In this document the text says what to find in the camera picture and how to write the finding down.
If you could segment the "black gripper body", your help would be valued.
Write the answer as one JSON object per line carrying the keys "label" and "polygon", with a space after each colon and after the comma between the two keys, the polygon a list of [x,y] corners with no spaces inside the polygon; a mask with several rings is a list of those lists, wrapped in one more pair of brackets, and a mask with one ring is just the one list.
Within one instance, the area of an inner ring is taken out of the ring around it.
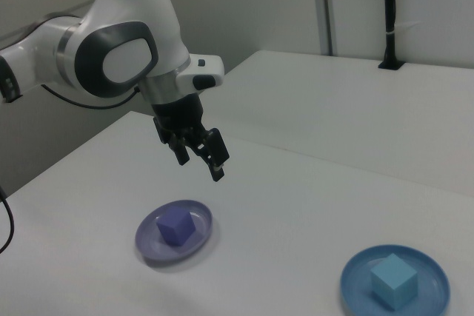
{"label": "black gripper body", "polygon": [[189,94],[168,104],[152,104],[158,136],[162,143],[168,143],[172,135],[182,138],[201,138],[205,132],[201,119],[203,106],[198,94]]}

